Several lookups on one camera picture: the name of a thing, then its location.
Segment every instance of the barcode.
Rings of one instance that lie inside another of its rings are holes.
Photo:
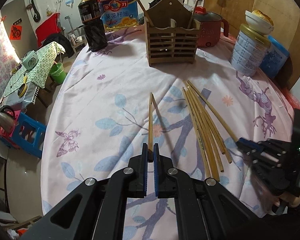
[[[88,14],[88,15],[84,15],[83,16],[83,20],[87,21],[87,20],[91,20],[92,17],[91,17],[91,14]]]

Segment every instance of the gray door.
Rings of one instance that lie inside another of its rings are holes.
[[[6,16],[3,24],[8,36],[10,36],[12,24],[19,19],[22,19],[22,23],[18,24],[22,26],[21,39],[11,40],[11,44],[16,50],[20,60],[28,51],[38,49],[37,38],[30,24],[24,0],[13,0],[4,5],[1,9],[1,15],[2,18]]]

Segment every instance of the hand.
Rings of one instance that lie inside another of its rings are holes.
[[[289,192],[284,192],[282,195],[278,196],[277,200],[274,202],[274,205],[277,207],[280,206],[279,198],[288,202],[290,208],[296,208],[300,205],[300,197],[296,197]]]

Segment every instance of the floral curtain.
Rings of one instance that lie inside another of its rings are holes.
[[[11,70],[19,65],[18,58],[2,22],[0,22],[0,98],[6,88]]]

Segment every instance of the red pot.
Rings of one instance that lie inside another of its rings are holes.
[[[194,19],[201,23],[200,38],[197,42],[198,47],[213,47],[220,40],[221,23],[223,22],[223,34],[228,37],[229,23],[220,15],[207,12],[204,7],[195,8]]]

